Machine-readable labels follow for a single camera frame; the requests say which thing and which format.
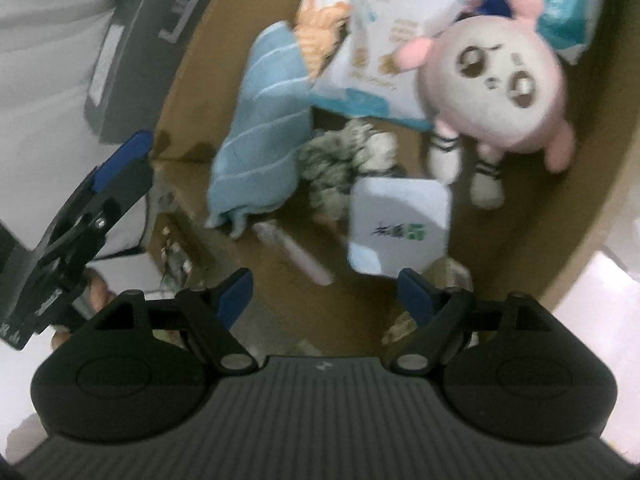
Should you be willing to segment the small white tissue pack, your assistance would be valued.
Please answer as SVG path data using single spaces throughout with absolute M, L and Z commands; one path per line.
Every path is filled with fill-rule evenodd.
M 435 180 L 361 178 L 350 193 L 349 264 L 386 278 L 421 273 L 447 255 L 450 220 L 449 188 Z

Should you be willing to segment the light blue checked towel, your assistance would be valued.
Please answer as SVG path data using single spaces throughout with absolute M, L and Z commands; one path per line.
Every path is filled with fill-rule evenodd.
M 298 154 L 312 138 L 311 83 L 290 26 L 268 26 L 250 48 L 228 136 L 207 190 L 207 225 L 236 240 L 254 214 L 280 208 L 299 182 Z

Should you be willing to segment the green white scrunchie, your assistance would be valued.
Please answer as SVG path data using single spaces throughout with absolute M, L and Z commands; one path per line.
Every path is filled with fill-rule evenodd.
M 361 119 L 349 120 L 341 130 L 318 131 L 298 156 L 310 206 L 333 221 L 346 219 L 355 182 L 393 174 L 397 152 L 395 133 L 375 129 Z

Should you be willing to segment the orange striped towel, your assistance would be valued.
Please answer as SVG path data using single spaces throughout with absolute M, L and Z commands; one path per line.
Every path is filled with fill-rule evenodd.
M 311 80 L 320 76 L 335 52 L 349 14 L 349 0 L 300 0 L 294 35 Z

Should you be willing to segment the pink round plush doll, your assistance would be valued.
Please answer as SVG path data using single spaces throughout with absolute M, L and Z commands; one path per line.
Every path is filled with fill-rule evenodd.
M 398 70 L 416 72 L 419 96 L 433 116 L 430 175 L 453 184 L 461 171 L 461 139 L 475 140 L 472 203 L 491 210 L 504 201 L 505 154 L 544 154 L 552 174 L 567 170 L 576 150 L 566 120 L 566 83 L 552 47 L 537 32 L 544 0 L 506 0 L 511 14 L 477 15 L 435 38 L 398 48 Z

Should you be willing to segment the white cotton swab bag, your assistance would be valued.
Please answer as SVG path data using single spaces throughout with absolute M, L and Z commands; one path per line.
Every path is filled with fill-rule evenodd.
M 348 34 L 311 89 L 315 107 L 349 118 L 372 117 L 426 130 L 416 71 L 398 70 L 393 54 L 416 37 L 454 23 L 465 0 L 352 0 Z

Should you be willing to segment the grey cardboard box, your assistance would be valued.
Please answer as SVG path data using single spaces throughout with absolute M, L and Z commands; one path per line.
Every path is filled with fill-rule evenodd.
M 160 117 L 177 58 L 158 34 L 175 0 L 116 0 L 93 69 L 85 118 L 102 144 L 122 144 Z

